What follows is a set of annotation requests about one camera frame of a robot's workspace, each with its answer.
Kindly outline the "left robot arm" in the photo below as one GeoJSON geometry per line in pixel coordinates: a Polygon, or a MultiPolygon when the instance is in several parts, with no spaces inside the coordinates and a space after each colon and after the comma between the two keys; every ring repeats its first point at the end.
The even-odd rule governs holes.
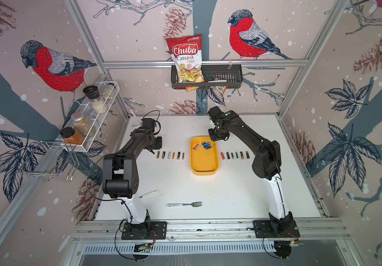
{"type": "Polygon", "coordinates": [[[114,201],[122,204],[130,217],[129,231],[150,232],[151,218],[140,199],[134,197],[138,191],[139,174],[137,158],[142,151],[154,153],[162,148],[162,137],[156,129],[161,129],[159,121],[152,118],[142,119],[141,126],[133,130],[130,140],[116,153],[103,158],[102,190],[114,201]]]}

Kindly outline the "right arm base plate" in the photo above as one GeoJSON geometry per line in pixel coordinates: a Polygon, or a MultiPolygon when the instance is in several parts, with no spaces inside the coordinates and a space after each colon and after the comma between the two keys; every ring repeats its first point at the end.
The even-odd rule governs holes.
{"type": "Polygon", "coordinates": [[[300,238],[295,221],[277,222],[267,219],[254,220],[253,229],[255,230],[256,238],[300,238]]]}

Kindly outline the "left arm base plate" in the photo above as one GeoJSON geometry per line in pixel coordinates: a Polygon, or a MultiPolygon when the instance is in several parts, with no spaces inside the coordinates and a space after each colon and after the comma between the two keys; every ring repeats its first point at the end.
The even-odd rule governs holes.
{"type": "Polygon", "coordinates": [[[126,222],[120,226],[122,240],[165,239],[166,231],[166,222],[143,222],[140,224],[126,222]]]}

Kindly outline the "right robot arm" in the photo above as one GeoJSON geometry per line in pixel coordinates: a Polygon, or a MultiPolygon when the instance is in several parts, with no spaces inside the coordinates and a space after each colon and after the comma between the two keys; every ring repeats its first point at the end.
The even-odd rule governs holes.
{"type": "Polygon", "coordinates": [[[234,111],[222,112],[215,106],[208,111],[214,124],[208,130],[213,141],[228,140],[230,134],[237,136],[253,152],[252,170],[266,184],[269,218],[254,220],[252,230],[256,238],[298,238],[300,233],[289,210],[281,181],[281,149],[277,141],[270,141],[243,122],[234,111]]]}

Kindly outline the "yellow plastic storage box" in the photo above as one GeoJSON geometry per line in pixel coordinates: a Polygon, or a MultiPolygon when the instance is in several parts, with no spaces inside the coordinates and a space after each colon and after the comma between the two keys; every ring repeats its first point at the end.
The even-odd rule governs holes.
{"type": "Polygon", "coordinates": [[[197,176],[215,174],[220,167],[217,144],[209,136],[197,136],[190,141],[190,168],[197,176]],[[209,142],[212,148],[206,150],[202,143],[209,142]],[[197,150],[193,147],[200,144],[197,150]]]}

